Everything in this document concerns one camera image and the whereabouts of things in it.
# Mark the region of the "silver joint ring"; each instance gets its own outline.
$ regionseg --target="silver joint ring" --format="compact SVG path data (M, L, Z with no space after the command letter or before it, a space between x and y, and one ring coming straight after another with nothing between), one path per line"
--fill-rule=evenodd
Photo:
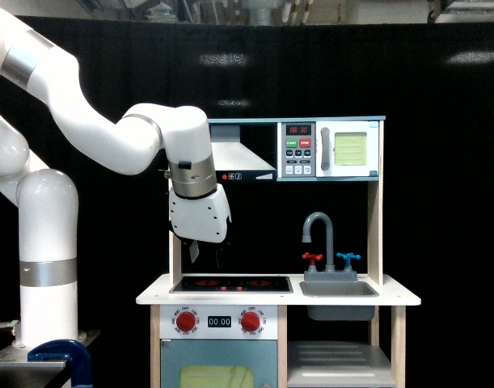
M213 155L198 163L169 161L169 169L177 196L199 198L216 189Z
M20 285L26 287L51 287L75 282L76 258L59 261L20 261Z
M1 74L26 90L36 65L54 46L55 44L38 32L26 31L7 52L2 63Z
M153 120L151 120L148 116L140 115L138 113L130 113L129 115L123 116L122 119L125 119L127 117L135 117L136 119L144 120L146 123L151 125L153 127L153 129L158 134L158 138L160 139L160 144L163 143L163 135L162 135L162 131L160 130L160 127L158 126L157 123L155 123Z

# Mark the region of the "microwave handle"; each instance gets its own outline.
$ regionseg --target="microwave handle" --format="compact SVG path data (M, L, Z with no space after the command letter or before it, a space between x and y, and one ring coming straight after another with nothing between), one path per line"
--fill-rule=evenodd
M324 127L320 129L320 134L322 135L322 163L320 164L320 168L322 168L322 171L325 171L325 170L329 170L329 166L330 166L329 128Z

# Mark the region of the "green button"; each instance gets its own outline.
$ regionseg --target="green button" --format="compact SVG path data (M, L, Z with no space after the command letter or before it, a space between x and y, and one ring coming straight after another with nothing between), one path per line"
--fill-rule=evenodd
M286 139L286 148L297 148L297 139Z

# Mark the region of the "sink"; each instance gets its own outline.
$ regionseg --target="sink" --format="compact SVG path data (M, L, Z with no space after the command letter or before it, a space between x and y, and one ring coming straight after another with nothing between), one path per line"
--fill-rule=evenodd
M303 281L302 293L307 297L377 297L363 281ZM308 316L315 321L370 321L375 306L308 306Z
M301 290L307 297L377 297L364 281L303 281Z

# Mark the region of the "wooden post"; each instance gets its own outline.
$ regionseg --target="wooden post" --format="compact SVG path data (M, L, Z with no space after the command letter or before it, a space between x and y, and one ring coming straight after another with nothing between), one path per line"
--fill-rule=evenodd
M383 285L383 121L379 122L379 181L368 182L367 272Z
M407 315L405 306L392 306L391 364L396 388L405 387Z
M160 306L150 307L150 388L160 388Z
M288 388L288 306L277 307L277 388Z
M375 310L374 318L369 323L369 342L372 346L379 346L379 306Z
M169 232L169 282L173 287L182 276L182 242Z

